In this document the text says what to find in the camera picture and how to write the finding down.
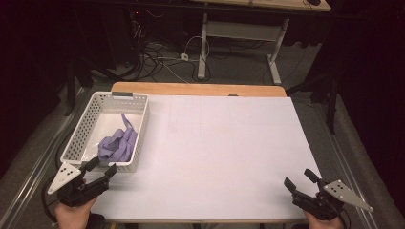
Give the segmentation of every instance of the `cable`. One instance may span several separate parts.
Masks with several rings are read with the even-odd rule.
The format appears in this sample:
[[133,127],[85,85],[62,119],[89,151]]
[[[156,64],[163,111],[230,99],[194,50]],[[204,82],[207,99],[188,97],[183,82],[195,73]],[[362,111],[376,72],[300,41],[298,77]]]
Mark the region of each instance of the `cable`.
[[181,80],[182,82],[188,84],[187,81],[185,81],[184,79],[182,79],[181,77],[179,77],[178,75],[176,75],[169,67],[167,67],[165,64],[161,63],[162,66],[164,66],[170,73],[172,73],[174,76],[176,76],[179,80]]
[[[146,60],[148,59],[148,58],[146,58],[146,59],[144,58],[145,55],[147,55],[148,58],[150,58],[150,59],[155,63],[155,66],[154,66],[154,68],[152,69],[151,72],[148,72],[146,69],[144,69],[145,62],[146,62]],[[158,73],[158,72],[161,71],[162,68],[160,68],[156,73],[154,73],[154,70],[156,69],[156,67],[157,67],[158,65],[159,65],[159,64],[156,62],[156,60],[154,60],[154,58],[153,58],[149,53],[146,53],[146,52],[145,52],[145,53],[143,54],[142,68],[138,71],[138,74],[137,74],[136,77],[134,78],[134,81],[140,80],[140,79],[142,79],[142,78],[146,78],[146,77],[148,77],[148,76],[151,76],[151,78],[152,78],[154,81],[156,81],[156,79],[153,78],[152,75],[154,75],[154,74],[156,74],[156,73]],[[140,72],[141,72],[142,70],[147,71],[148,74],[147,74],[147,75],[144,75],[144,76],[140,76]]]
[[178,65],[178,64],[191,64],[191,66],[193,66],[193,71],[191,72],[191,78],[193,78],[194,72],[196,70],[196,65],[195,64],[193,64],[192,62],[188,62],[188,61],[181,61],[181,62],[176,62],[176,63],[169,64],[167,66],[173,66],[173,65]]
[[[313,11],[313,8],[312,8],[312,5],[311,5],[311,4],[306,3],[305,0],[303,0],[303,4],[310,7],[310,12],[311,12],[311,14],[312,14],[312,17],[311,17],[311,19],[310,19],[311,27],[310,27],[309,32],[307,33],[307,40],[309,40],[309,36],[312,34],[312,31],[313,31],[313,28],[314,28],[313,22],[314,22],[314,16],[315,16],[315,14],[314,14],[314,11]],[[304,60],[304,57],[305,57],[306,53],[307,53],[307,48],[304,48],[304,51],[303,51],[303,53],[302,53],[302,55],[301,55],[301,58],[298,60],[298,62],[297,62],[297,64],[295,65],[294,69],[292,70],[292,72],[290,72],[290,73],[283,79],[283,83],[282,83],[281,85],[285,84],[286,81],[289,79],[289,77],[292,76],[292,75],[295,73],[295,71],[297,71],[298,66],[299,66],[299,65],[301,64],[301,62]]]
[[92,61],[89,61],[87,58],[84,58],[84,57],[81,57],[81,58],[79,58],[79,59],[80,59],[81,61],[83,61],[85,64],[87,64],[89,67],[94,68],[96,71],[98,71],[98,72],[100,72],[100,73],[106,75],[108,78],[110,78],[110,79],[112,79],[112,80],[114,80],[114,81],[126,81],[126,80],[124,80],[122,77],[123,77],[123,76],[127,76],[127,75],[129,75],[129,74],[131,74],[131,73],[134,73],[134,72],[136,71],[136,69],[138,68],[138,64],[139,64],[139,63],[135,63],[134,66],[133,66],[133,68],[131,68],[128,72],[123,73],[123,74],[121,74],[121,75],[116,75],[116,74],[114,74],[114,73],[108,71],[107,69],[103,69],[102,67],[100,67],[100,66],[102,66],[102,65],[100,64],[100,62],[98,61],[98,59],[93,55],[92,51],[91,51],[90,48],[89,48],[87,39],[86,39],[86,37],[85,37],[85,35],[84,35],[84,30],[83,30],[83,28],[82,28],[82,26],[81,26],[80,20],[78,19],[76,10],[74,10],[74,12],[75,12],[75,19],[76,19],[77,25],[78,25],[78,27],[79,27],[79,29],[80,29],[81,38],[82,38],[82,40],[83,40],[83,42],[84,42],[84,46],[85,46],[85,48],[86,48],[86,50],[87,50],[87,53],[90,55],[90,57],[91,57],[96,63],[93,63]]
[[336,207],[333,206],[333,204],[331,204],[329,201],[325,201],[325,203],[331,208],[331,210],[333,210],[333,212],[339,217],[340,221],[343,224],[343,228],[344,229],[350,229],[350,227],[348,228],[348,226],[346,225],[345,220],[343,219],[342,215],[339,213],[339,211],[337,211]]
[[46,200],[47,188],[51,184],[51,182],[53,181],[54,177],[55,176],[49,177],[47,179],[47,181],[45,182],[44,186],[42,186],[41,202],[42,202],[42,207],[44,208],[44,211],[45,211],[45,215],[47,215],[47,217],[51,220],[52,223],[57,223],[56,217],[49,210],[49,206],[52,203],[55,203],[56,201],[53,201],[51,204],[48,204],[47,200]]
[[343,212],[346,214],[346,216],[348,217],[348,221],[349,221],[349,227],[348,227],[348,229],[351,229],[352,228],[352,219],[351,219],[351,216],[349,216],[349,213],[345,210],[345,209],[342,209],[343,210]]
[[205,38],[203,38],[202,36],[193,36],[193,37],[191,37],[188,41],[187,41],[187,44],[185,45],[185,48],[184,48],[184,54],[185,54],[185,52],[187,51],[187,46],[188,46],[188,44],[190,43],[190,41],[192,40],[192,39],[194,39],[194,38],[200,38],[201,40],[204,40],[205,41],[205,44],[206,44],[206,46],[207,46],[207,52],[206,52],[206,54],[205,54],[205,58],[209,55],[209,43],[208,43],[208,41],[205,39]]
[[[229,40],[229,42],[232,45],[241,48],[241,49],[238,49],[238,50],[257,50],[260,47],[262,47],[265,43],[267,43],[268,41],[254,41],[254,42],[252,42],[250,40],[245,40],[245,39],[242,39],[242,40],[231,39],[231,40]],[[238,43],[248,43],[248,42],[253,43],[253,45],[244,46],[244,45],[238,44]]]
[[224,42],[224,41],[222,41],[221,39],[215,39],[215,41],[214,41],[214,43],[215,42],[219,42],[219,43],[223,43],[223,44],[226,44],[226,47],[229,49],[229,53],[225,56],[225,57],[216,57],[212,52],[211,52],[211,57],[212,58],[215,58],[215,59],[221,59],[221,60],[224,60],[224,59],[227,59],[229,56],[231,56],[231,54],[232,54],[232,47],[230,46],[230,44],[228,43],[228,42]]
[[266,85],[266,82],[265,82],[265,74],[266,73],[268,73],[268,69],[262,74],[262,83],[263,83],[263,85]]
[[161,15],[156,16],[156,15],[154,15],[152,12],[150,12],[149,10],[146,10],[146,12],[148,12],[151,16],[153,16],[153,17],[155,17],[155,18],[161,18],[161,17],[163,17],[163,16],[166,14],[166,12],[164,12],[164,13],[162,13]]

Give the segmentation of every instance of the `hand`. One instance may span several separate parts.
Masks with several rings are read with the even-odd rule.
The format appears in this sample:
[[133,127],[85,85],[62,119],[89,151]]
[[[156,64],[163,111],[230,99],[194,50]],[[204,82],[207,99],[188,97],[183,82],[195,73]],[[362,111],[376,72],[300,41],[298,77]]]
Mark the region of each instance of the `hand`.
[[90,216],[90,209],[95,204],[96,198],[79,207],[69,207],[63,203],[54,208],[57,224],[60,229],[85,229]]
[[306,211],[304,211],[304,214],[309,221],[309,229],[343,229],[343,224],[339,218],[320,220]]

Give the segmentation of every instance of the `silver gripper plate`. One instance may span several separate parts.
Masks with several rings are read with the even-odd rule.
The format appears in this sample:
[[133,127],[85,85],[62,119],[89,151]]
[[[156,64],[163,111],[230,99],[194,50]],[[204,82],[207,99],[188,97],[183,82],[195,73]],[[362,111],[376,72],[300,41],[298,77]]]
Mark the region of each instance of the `silver gripper plate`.
[[359,207],[369,212],[373,211],[373,208],[369,204],[356,195],[355,192],[350,190],[349,187],[346,186],[346,184],[344,184],[341,180],[336,180],[335,182],[325,185],[324,190],[342,202]]

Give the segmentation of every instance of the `desk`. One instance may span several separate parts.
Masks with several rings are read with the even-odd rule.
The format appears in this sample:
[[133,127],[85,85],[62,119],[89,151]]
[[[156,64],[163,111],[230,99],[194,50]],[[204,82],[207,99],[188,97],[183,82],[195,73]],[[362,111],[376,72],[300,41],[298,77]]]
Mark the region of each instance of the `desk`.
[[[150,115],[136,172],[115,174],[95,213],[115,222],[304,220],[284,178],[314,195],[317,187],[303,173],[306,168],[319,172],[283,89],[120,82],[112,90],[149,93]],[[223,96],[229,94],[255,97]],[[243,112],[257,111],[257,105],[265,107],[257,114]],[[220,112],[224,106],[231,114]]]
[[[275,8],[283,10],[309,10],[309,11],[330,11],[330,6],[326,1],[321,1],[319,6],[313,6],[305,0],[193,0],[196,2],[240,5],[246,7]],[[284,19],[280,27],[270,27],[263,25],[248,25],[232,22],[217,22],[208,20],[205,14],[202,21],[202,49],[199,62],[198,78],[205,78],[206,64],[206,37],[228,37],[242,38],[262,41],[275,41],[274,50],[267,55],[268,66],[275,85],[281,84],[281,78],[277,70],[275,60],[280,51],[284,36],[287,31],[289,19]]]

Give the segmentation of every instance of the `gray carpet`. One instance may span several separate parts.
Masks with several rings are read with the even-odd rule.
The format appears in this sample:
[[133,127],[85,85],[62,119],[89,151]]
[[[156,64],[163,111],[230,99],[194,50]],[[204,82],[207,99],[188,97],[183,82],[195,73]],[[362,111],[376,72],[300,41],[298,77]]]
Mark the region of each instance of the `gray carpet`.
[[[271,85],[265,59],[266,54],[272,49],[271,45],[265,43],[258,49],[238,46],[232,50],[232,53],[224,47],[213,45],[207,60],[211,78],[206,83]],[[318,50],[319,47],[300,49],[298,45],[281,49],[277,66],[282,76],[283,87],[287,89],[305,79]],[[175,56],[169,50],[162,50],[161,53],[166,57]],[[190,58],[196,59],[198,56],[190,53]],[[154,79],[158,82],[186,80],[196,83],[191,77],[192,65],[177,64],[170,66],[170,69],[177,76],[163,68],[154,76]],[[95,81],[96,84],[92,89],[79,91],[75,110],[70,116],[64,115],[67,111],[66,91],[60,93],[62,102],[38,125],[12,166],[0,180],[1,228],[54,228],[42,210],[41,188],[45,180],[55,173],[54,155],[63,150],[63,143],[66,144],[69,136],[68,132],[78,121],[91,93],[111,89],[111,82],[99,78]],[[153,81],[153,79],[148,77],[142,81]],[[341,178],[354,191],[361,191],[374,208],[372,214],[367,214],[354,207],[346,206],[345,209],[352,219],[352,228],[405,228],[405,220],[395,208],[384,183],[367,157],[367,152],[347,116],[341,99],[338,98],[336,106],[336,135],[331,135],[325,125],[325,105],[312,104],[309,96],[308,93],[297,93],[292,96],[292,99],[321,176],[329,181]],[[267,225],[266,227],[282,228],[282,226]]]

